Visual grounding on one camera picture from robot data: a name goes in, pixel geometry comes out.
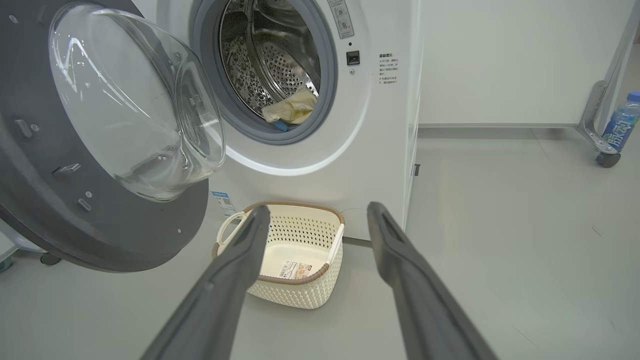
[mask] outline product label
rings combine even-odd
[[[637,117],[628,116],[615,119],[615,115],[614,113],[611,116],[611,121],[607,124],[602,138],[614,149],[620,151],[631,134],[631,130],[637,122]]]
[[[393,53],[380,54],[378,57],[378,84],[390,85],[398,83],[398,63]]]
[[[229,195],[227,195],[227,193],[211,193],[213,194],[213,197],[216,198],[216,201],[218,201],[218,205],[220,205],[220,209],[226,217],[230,217],[231,215],[237,213],[236,208],[231,203],[231,199],[229,199]]]
[[[311,265],[287,260],[282,265],[279,277],[284,279],[303,279],[309,275],[311,275]]]
[[[338,27],[338,34],[340,38],[348,38],[353,36],[353,26],[351,25],[351,17],[349,16],[349,10],[347,10],[347,4],[344,0],[327,0],[331,11],[333,12],[333,19],[335,25]]]

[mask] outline basket handle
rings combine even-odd
[[[225,241],[222,241],[222,234],[225,233],[225,230],[227,230],[227,227],[229,226],[229,224],[231,224],[231,221],[235,220],[236,218],[241,218],[240,224],[238,224],[238,226],[236,226],[236,228],[225,239]],[[218,230],[218,236],[216,237],[216,242],[219,243],[220,245],[226,245],[229,241],[231,241],[232,238],[234,238],[234,235],[236,235],[238,230],[240,230],[240,225],[242,225],[242,223],[245,220],[246,220],[246,213],[244,211],[241,211],[239,213],[235,213],[235,214],[231,215],[230,217],[228,217],[225,220],[225,222],[222,223],[222,226],[220,226],[220,230]]]
[[[340,227],[338,227],[338,231],[335,232],[335,238],[333,239],[331,250],[329,250],[329,266],[333,265],[333,260],[335,259],[335,255],[338,253],[338,249],[340,248],[340,244],[342,243],[343,233],[344,233],[344,224],[340,224]]]

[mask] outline yellow cloth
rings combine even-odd
[[[288,124],[302,124],[311,115],[316,102],[314,93],[302,85],[283,101],[263,107],[262,117],[269,123],[279,119]]]

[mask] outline white wall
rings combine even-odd
[[[632,91],[640,91],[640,44],[634,44],[625,73],[622,77],[622,86],[616,96],[615,106],[625,103],[627,94]]]
[[[635,0],[423,0],[420,124],[577,124]]]

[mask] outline washing machine door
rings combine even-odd
[[[216,100],[193,51],[129,0],[4,2],[0,217],[79,265],[174,257],[222,165]]]

